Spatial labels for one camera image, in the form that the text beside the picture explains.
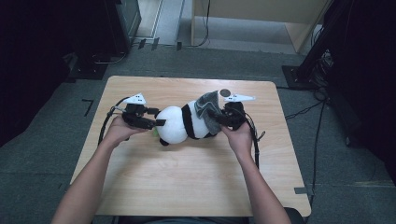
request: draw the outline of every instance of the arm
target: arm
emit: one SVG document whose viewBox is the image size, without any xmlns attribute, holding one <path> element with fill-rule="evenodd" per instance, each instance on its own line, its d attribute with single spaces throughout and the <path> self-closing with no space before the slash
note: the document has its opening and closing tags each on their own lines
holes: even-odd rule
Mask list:
<svg viewBox="0 0 396 224">
<path fill-rule="evenodd" d="M 62 198 L 52 223 L 91 223 L 113 149 L 129 136 L 144 131 L 131 128 L 121 117 L 114 118 L 105 138 Z"/>
<path fill-rule="evenodd" d="M 290 223 L 285 209 L 251 157 L 252 138 L 248 124 L 244 123 L 237 131 L 224 126 L 221 129 L 241 165 L 256 223 Z"/>
</svg>

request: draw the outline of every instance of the hand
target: hand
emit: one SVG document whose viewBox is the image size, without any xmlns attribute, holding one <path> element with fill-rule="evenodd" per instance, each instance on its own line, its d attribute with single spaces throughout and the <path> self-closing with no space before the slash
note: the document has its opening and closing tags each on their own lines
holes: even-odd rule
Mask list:
<svg viewBox="0 0 396 224">
<path fill-rule="evenodd" d="M 132 127 L 125 123 L 121 116 L 116 116 L 111 122 L 103 141 L 106 141 L 114 147 L 117 147 L 120 142 L 128 139 L 131 135 L 146 131 L 146 129 Z"/>
<path fill-rule="evenodd" d="M 250 128 L 246 122 L 236 131 L 222 125 L 221 129 L 227 135 L 230 147 L 238 160 L 251 158 L 252 137 Z"/>
</svg>

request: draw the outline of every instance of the black fabric band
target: black fabric band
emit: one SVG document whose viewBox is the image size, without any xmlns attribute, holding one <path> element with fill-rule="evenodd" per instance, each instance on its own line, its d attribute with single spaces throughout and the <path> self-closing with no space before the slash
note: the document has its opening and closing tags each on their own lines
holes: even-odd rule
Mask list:
<svg viewBox="0 0 396 224">
<path fill-rule="evenodd" d="M 192 127 L 191 111 L 189 105 L 184 105 L 181 108 L 181 113 L 183 115 L 183 123 L 186 128 L 187 135 L 192 139 L 199 139 L 195 137 L 194 129 Z"/>
</svg>

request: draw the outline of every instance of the person's left hand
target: person's left hand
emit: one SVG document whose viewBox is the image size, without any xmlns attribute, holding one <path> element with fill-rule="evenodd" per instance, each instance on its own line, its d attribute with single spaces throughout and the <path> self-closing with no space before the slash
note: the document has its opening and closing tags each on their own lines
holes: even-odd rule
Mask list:
<svg viewBox="0 0 396 224">
<path fill-rule="evenodd" d="M 121 116 L 116 116 L 111 122 L 103 140 L 116 147 L 120 144 L 120 142 L 128 139 L 131 135 L 146 131 L 147 129 L 132 127 L 125 123 Z"/>
</svg>

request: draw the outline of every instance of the black cable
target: black cable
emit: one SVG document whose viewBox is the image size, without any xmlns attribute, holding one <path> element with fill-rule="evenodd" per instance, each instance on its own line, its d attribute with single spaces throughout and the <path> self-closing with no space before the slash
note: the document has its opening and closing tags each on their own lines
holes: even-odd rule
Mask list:
<svg viewBox="0 0 396 224">
<path fill-rule="evenodd" d="M 320 116 L 319 116 L 319 122 L 318 122 L 318 127 L 317 127 L 317 133 L 315 136 L 315 144 L 314 144 L 314 173 L 312 177 L 312 195 L 309 198 L 309 205 L 312 208 L 312 204 L 314 202 L 314 197 L 315 197 L 315 190 L 316 190 L 316 183 L 317 183 L 317 159 L 318 159 L 318 137 L 319 137 L 319 131 L 320 131 L 320 126 L 321 126 L 321 121 L 323 117 L 323 110 L 324 106 L 326 105 L 326 101 L 322 101 L 323 103 L 322 108 L 320 109 Z"/>
<path fill-rule="evenodd" d="M 299 116 L 299 115 L 302 115 L 302 114 L 307 113 L 309 110 L 311 110 L 312 108 L 314 108 L 314 107 L 317 106 L 317 105 L 320 105 L 321 103 L 322 103 L 322 101 L 320 101 L 320 102 L 317 103 L 317 104 L 311 105 L 311 106 L 309 106 L 309 107 L 307 107 L 307 108 L 305 108 L 305 109 L 302 109 L 302 110 L 300 110 L 299 112 L 297 112 L 297 113 L 295 113 L 295 114 L 287 115 L 287 116 L 285 117 L 285 119 L 294 119 L 295 117 L 297 117 L 297 116 Z"/>
<path fill-rule="evenodd" d="M 247 125 L 250 129 L 250 133 L 251 133 L 251 138 L 253 141 L 253 146 L 254 146 L 254 161 L 256 163 L 257 168 L 260 170 L 260 161 L 259 161 L 259 157 L 260 157 L 260 149 L 259 149 L 259 141 L 260 139 L 262 139 L 265 135 L 265 131 L 262 132 L 262 134 L 260 135 L 260 137 L 257 137 L 257 129 L 256 126 L 254 125 L 253 122 L 253 118 L 245 112 L 245 114 L 241 113 L 239 110 L 232 108 L 230 106 L 225 105 L 224 108 L 228 108 L 233 110 L 234 112 L 238 113 L 240 116 L 244 117 Z"/>
<path fill-rule="evenodd" d="M 328 50 L 322 54 L 320 59 L 315 61 L 315 68 L 317 72 L 313 72 L 313 76 L 311 78 L 312 83 L 320 88 L 328 86 L 328 82 L 325 77 L 332 68 L 332 56 L 327 54 L 329 54 Z"/>
<path fill-rule="evenodd" d="M 209 22 L 209 11 L 210 11 L 210 0 L 207 3 L 206 22 L 204 21 L 204 27 L 206 28 L 206 35 L 204 37 L 204 40 L 201 42 L 201 44 L 192 46 L 194 48 L 201 47 L 209 39 L 209 24 L 208 24 L 208 22 Z"/>
<path fill-rule="evenodd" d="M 125 53 L 125 52 L 122 52 L 121 54 L 122 54 L 122 56 L 121 56 L 119 59 L 117 59 L 116 61 L 110 61 L 110 62 L 97 62 L 97 61 L 93 61 L 93 62 L 94 62 L 94 63 L 98 63 L 98 64 L 113 64 L 113 63 L 119 63 L 119 62 L 122 61 L 122 59 L 124 59 L 125 56 L 126 56 L 126 53 Z"/>
<path fill-rule="evenodd" d="M 315 36 L 314 36 L 315 30 L 312 31 L 312 33 L 311 33 L 311 47 L 314 46 L 315 42 L 317 42 L 317 37 L 322 33 L 322 31 L 323 31 L 323 26 L 320 27 L 320 29 L 317 31 Z"/>
<path fill-rule="evenodd" d="M 99 144 L 100 144 L 100 143 L 102 142 L 102 140 L 103 140 L 103 135 L 105 134 L 107 122 L 108 122 L 108 120 L 110 119 L 110 117 L 113 115 L 114 110 L 116 110 L 116 106 L 118 106 L 120 103 L 122 103 L 122 101 L 124 101 L 124 100 L 126 100 L 126 99 L 128 99 L 128 98 L 129 98 L 129 97 L 124 97 L 124 98 L 122 98 L 118 103 L 116 103 L 116 105 L 111 106 L 110 110 L 107 112 L 105 121 L 103 122 L 103 125 L 102 125 L 102 129 L 100 130 L 100 133 L 99 133 L 98 146 L 99 146 Z"/>
</svg>

